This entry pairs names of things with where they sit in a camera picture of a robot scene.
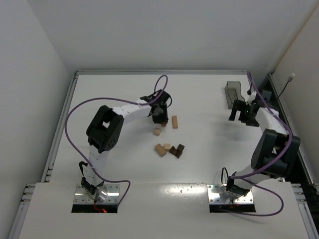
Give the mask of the smoky transparent plastic container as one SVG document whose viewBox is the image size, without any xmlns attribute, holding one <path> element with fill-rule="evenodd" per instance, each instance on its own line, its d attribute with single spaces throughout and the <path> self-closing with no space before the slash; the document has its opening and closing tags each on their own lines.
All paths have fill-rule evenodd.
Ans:
<svg viewBox="0 0 319 239">
<path fill-rule="evenodd" d="M 227 81 L 224 88 L 228 108 L 231 110 L 235 100 L 245 101 L 239 81 Z"/>
</svg>

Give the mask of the small light wood cube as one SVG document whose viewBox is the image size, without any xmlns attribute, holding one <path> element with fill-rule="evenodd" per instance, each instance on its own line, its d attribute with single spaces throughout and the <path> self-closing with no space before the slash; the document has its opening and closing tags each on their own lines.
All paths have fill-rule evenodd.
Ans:
<svg viewBox="0 0 319 239">
<path fill-rule="evenodd" d="M 165 149 L 166 151 L 169 151 L 169 150 L 171 149 L 171 145 L 170 145 L 169 143 L 165 143 L 165 144 L 164 144 L 164 149 Z"/>
</svg>

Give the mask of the dark wood notched block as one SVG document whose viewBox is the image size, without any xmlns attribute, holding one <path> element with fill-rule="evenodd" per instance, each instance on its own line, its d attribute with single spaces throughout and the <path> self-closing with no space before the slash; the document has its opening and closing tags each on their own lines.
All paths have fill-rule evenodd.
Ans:
<svg viewBox="0 0 319 239">
<path fill-rule="evenodd" d="M 179 144 L 177 148 L 175 148 L 174 146 L 172 146 L 169 150 L 169 152 L 174 155 L 176 158 L 180 158 L 183 150 L 184 150 L 185 146 L 182 144 Z"/>
</svg>

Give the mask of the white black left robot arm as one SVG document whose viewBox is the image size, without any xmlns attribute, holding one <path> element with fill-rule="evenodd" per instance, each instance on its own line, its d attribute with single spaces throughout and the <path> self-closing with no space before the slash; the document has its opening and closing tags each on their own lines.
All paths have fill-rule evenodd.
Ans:
<svg viewBox="0 0 319 239">
<path fill-rule="evenodd" d="M 98 187 L 104 184 L 96 173 L 105 165 L 109 151 L 117 144 L 122 127 L 144 117 L 152 117 L 155 124 L 168 123 L 167 108 L 170 104 L 167 101 L 171 100 L 170 94 L 158 90 L 132 104 L 114 108 L 101 106 L 98 109 L 86 130 L 90 145 L 88 162 L 79 164 L 83 175 L 81 185 L 89 194 L 94 196 Z"/>
</svg>

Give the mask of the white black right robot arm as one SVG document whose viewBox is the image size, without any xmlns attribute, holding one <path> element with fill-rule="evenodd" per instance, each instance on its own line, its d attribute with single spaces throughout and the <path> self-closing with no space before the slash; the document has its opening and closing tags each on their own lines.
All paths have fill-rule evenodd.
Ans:
<svg viewBox="0 0 319 239">
<path fill-rule="evenodd" d="M 292 172 L 301 144 L 299 137 L 289 133 L 287 125 L 275 109 L 268 110 L 261 102 L 235 100 L 229 120 L 239 120 L 247 126 L 260 127 L 262 136 L 252 154 L 251 163 L 227 179 L 226 191 L 236 198 L 245 196 L 253 185 L 268 179 L 286 178 Z"/>
</svg>

